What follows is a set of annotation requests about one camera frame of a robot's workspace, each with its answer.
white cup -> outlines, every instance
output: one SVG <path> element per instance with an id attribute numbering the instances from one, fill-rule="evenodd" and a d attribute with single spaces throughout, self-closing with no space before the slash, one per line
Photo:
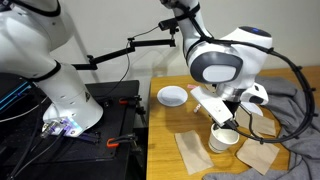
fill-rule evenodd
<path id="1" fill-rule="evenodd" d="M 216 129 L 214 124 L 211 126 L 211 133 L 209 139 L 209 147 L 213 152 L 222 153 L 231 145 L 239 141 L 239 134 L 231 129 Z"/>

wall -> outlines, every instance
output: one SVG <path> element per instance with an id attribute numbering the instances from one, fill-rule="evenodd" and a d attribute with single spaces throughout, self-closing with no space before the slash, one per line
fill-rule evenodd
<path id="1" fill-rule="evenodd" d="M 126 39 L 148 31 L 159 21 L 173 17 L 159 0 L 62 0 L 76 27 L 75 37 L 52 53 L 61 62 L 85 63 L 86 54 L 100 56 L 123 49 Z M 255 26 L 272 34 L 277 51 L 296 64 L 320 65 L 319 0 L 202 0 L 207 29 L 217 38 L 241 25 Z M 170 38 L 159 29 L 137 40 Z M 188 74 L 181 53 L 181 34 L 176 48 L 139 48 L 130 54 L 130 71 L 125 79 L 139 79 L 146 106 L 152 76 Z M 286 67 L 269 58 L 264 68 Z M 95 72 L 80 72 L 85 83 L 118 81 L 127 68 L 125 56 L 99 65 Z"/>

wooden table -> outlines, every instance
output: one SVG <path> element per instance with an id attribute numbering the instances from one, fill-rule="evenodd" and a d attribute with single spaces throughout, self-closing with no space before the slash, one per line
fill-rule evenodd
<path id="1" fill-rule="evenodd" d="M 303 72 L 311 86 L 319 89 L 319 91 L 314 93 L 317 106 L 319 107 L 320 66 L 305 67 Z M 263 70 L 260 75 L 281 76 L 297 83 L 290 69 Z M 147 179 L 194 180 L 201 179 L 207 173 L 240 173 L 249 169 L 249 166 L 235 157 L 236 151 L 246 140 L 245 137 L 240 136 L 240 140 L 236 145 L 233 145 L 221 154 L 216 154 L 209 149 L 208 140 L 212 123 L 203 108 L 201 108 L 197 114 L 193 112 L 193 109 L 198 103 L 192 98 L 190 94 L 191 89 L 187 88 L 188 84 L 201 85 L 195 82 L 190 76 L 157 77 L 151 80 Z M 157 100 L 158 91 L 169 85 L 180 86 L 188 92 L 189 98 L 185 104 L 179 107 L 165 107 L 159 103 Z M 264 116 L 275 119 L 268 110 L 262 110 Z M 277 132 L 279 132 L 279 123 L 278 121 L 275 122 Z M 174 134 L 190 130 L 195 130 L 200 136 L 206 151 L 214 163 L 214 167 L 189 176 L 175 142 Z M 280 151 L 271 168 L 286 170 L 288 168 L 289 152 L 281 144 L 275 145 L 280 148 Z"/>

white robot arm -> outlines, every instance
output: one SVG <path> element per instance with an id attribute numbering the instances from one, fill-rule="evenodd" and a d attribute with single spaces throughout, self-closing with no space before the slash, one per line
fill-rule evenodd
<path id="1" fill-rule="evenodd" d="M 0 72 L 21 75 L 51 99 L 45 126 L 77 137 L 92 127 L 103 110 L 91 97 L 76 69 L 55 61 L 50 52 L 72 35 L 71 18 L 57 0 L 12 0 L 12 11 L 0 12 Z"/>
<path id="2" fill-rule="evenodd" d="M 240 101 L 255 100 L 261 104 L 268 101 L 263 86 L 255 83 L 266 53 L 248 46 L 206 41 L 206 38 L 213 37 L 204 26 L 198 0 L 161 0 L 161 3 L 172 9 L 178 20 L 184 39 L 184 56 L 192 77 L 201 83 L 215 84 L 216 98 L 224 101 L 231 114 Z M 251 27 L 239 27 L 221 40 L 248 42 L 267 49 L 272 46 L 269 33 Z M 201 102 L 203 95 L 195 98 Z M 223 120 L 214 119 L 222 126 L 229 116 L 227 113 Z"/>

gray cloth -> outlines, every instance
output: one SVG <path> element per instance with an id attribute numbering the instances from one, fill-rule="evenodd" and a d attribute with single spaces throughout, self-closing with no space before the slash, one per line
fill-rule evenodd
<path id="1" fill-rule="evenodd" d="M 305 112 L 304 93 L 291 82 L 283 78 L 257 77 L 257 83 L 263 85 L 269 94 L 266 107 L 280 121 L 280 137 L 291 134 L 302 122 Z M 320 117 L 314 117 L 312 125 L 299 139 L 282 143 L 290 151 L 288 171 L 269 170 L 265 176 L 255 169 L 240 174 L 211 173 L 204 180 L 304 180 L 320 179 Z"/>

